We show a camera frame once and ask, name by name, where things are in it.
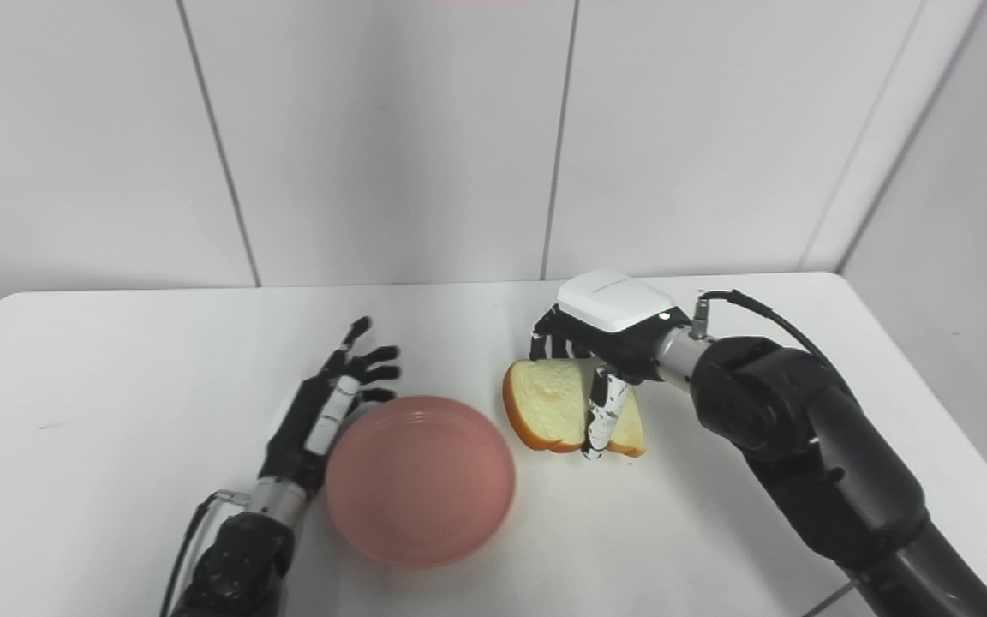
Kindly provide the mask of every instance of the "robotic hand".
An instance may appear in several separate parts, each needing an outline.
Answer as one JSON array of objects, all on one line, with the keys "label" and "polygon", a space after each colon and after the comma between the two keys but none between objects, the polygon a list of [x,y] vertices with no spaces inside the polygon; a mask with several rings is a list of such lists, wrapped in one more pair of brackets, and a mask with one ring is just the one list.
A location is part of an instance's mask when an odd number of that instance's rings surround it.
[{"label": "robotic hand", "polygon": [[[250,496],[243,496],[240,505],[246,511],[219,527],[215,543],[200,556],[187,589],[173,608],[176,617],[277,616],[283,578],[295,551],[295,530],[325,480],[326,457],[341,422],[360,403],[395,398],[391,390],[362,387],[398,379],[398,367],[377,366],[398,358],[397,347],[380,347],[366,356],[350,355],[357,337],[371,327],[368,317],[353,323],[318,374],[299,386],[281,427],[269,440],[257,487]],[[185,551],[216,499],[239,501],[235,493],[217,491],[197,507],[159,617],[171,614],[173,586],[180,578]]]},{"label": "robotic hand", "polygon": [[[708,336],[709,301],[780,325],[805,350]],[[689,390],[698,421],[733,443],[800,538],[852,578],[881,617],[987,617],[987,586],[931,523],[916,477],[867,421],[803,333],[735,291],[698,298],[689,319],[666,294],[595,271],[561,286],[531,358],[598,356],[584,453],[599,456],[626,384]]]}]

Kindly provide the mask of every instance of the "pink bowl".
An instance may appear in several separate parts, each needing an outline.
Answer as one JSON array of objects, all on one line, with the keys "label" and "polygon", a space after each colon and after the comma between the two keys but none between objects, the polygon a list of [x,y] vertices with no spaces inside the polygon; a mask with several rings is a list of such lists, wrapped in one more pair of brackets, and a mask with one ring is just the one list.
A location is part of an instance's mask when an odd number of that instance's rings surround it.
[{"label": "pink bowl", "polygon": [[326,468],[326,507],[348,543],[389,566],[473,554],[512,505],[517,474],[501,432],[440,396],[408,396],[346,430]]}]

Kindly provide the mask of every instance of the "bread slice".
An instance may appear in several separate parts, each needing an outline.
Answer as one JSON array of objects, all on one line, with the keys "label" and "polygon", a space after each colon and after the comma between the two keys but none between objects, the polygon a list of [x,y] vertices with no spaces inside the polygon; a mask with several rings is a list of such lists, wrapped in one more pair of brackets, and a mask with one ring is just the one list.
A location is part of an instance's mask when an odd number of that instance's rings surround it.
[{"label": "bread slice", "polygon": [[[521,360],[505,372],[502,393],[509,424],[533,450],[578,452],[584,444],[593,370],[600,360]],[[641,457],[646,438],[634,387],[627,393],[623,413],[607,450]]]}]

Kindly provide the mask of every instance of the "table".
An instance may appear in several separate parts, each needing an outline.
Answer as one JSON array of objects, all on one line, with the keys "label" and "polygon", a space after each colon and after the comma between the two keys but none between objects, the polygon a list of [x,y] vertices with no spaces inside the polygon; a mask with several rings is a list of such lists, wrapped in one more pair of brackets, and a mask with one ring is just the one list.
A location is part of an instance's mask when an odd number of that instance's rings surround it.
[{"label": "table", "polygon": [[[987,465],[846,281],[825,273],[650,279],[690,308],[738,288],[822,347],[987,581]],[[401,572],[348,550],[310,509],[287,614],[796,617],[845,578],[799,542],[689,396],[638,394],[641,459],[532,452],[500,399],[559,282],[24,293],[0,301],[0,614],[156,614],[188,516],[247,491],[296,384],[350,321],[400,344],[402,394],[493,418],[517,461],[505,527],[454,566]],[[767,321],[720,305],[712,333]],[[823,614],[868,614],[843,602]]]}]

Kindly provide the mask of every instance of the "cable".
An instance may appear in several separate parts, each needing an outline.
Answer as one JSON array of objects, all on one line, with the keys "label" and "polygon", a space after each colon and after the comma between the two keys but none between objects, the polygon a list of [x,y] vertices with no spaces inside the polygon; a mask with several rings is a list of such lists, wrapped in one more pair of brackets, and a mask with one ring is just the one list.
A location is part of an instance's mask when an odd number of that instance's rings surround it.
[{"label": "cable", "polygon": [[767,304],[760,302],[755,297],[746,296],[744,293],[741,293],[736,289],[733,289],[730,291],[709,291],[699,296],[698,300],[700,300],[700,302],[704,302],[708,300],[725,300],[730,304],[736,304],[737,306],[740,306],[742,309],[745,309],[745,311],[751,311],[752,313],[756,313],[757,315],[763,317],[765,320],[772,321],[772,323],[775,323],[776,325],[778,325],[778,327],[783,328],[784,331],[788,333],[788,335],[791,335],[792,337],[794,337],[795,340],[798,340],[799,344],[805,347],[806,351],[809,351],[812,356],[825,363],[825,366],[828,367],[829,370],[833,371],[838,376],[840,375],[840,371],[838,371],[837,368],[833,366],[833,363],[830,362],[828,357],[825,356],[825,354],[823,354],[823,352],[817,348],[817,346],[814,344],[814,341],[810,340],[806,335],[802,333],[802,331],[794,327],[791,321],[784,320],[783,316],[773,311],[771,306],[768,306]]},{"label": "cable", "polygon": [[181,547],[177,550],[177,557],[173,560],[173,570],[170,571],[170,581],[165,585],[165,594],[162,596],[162,608],[159,617],[167,617],[170,613],[170,602],[173,600],[173,589],[177,585],[177,578],[181,574],[181,565],[185,561],[185,554],[188,552],[188,545],[192,543],[193,536],[200,529],[200,523],[204,522],[204,517],[208,514],[208,508],[219,499],[224,491],[216,491],[207,496],[206,500],[200,502],[193,512],[193,517],[188,521],[188,528],[185,528],[185,537],[181,540]]}]

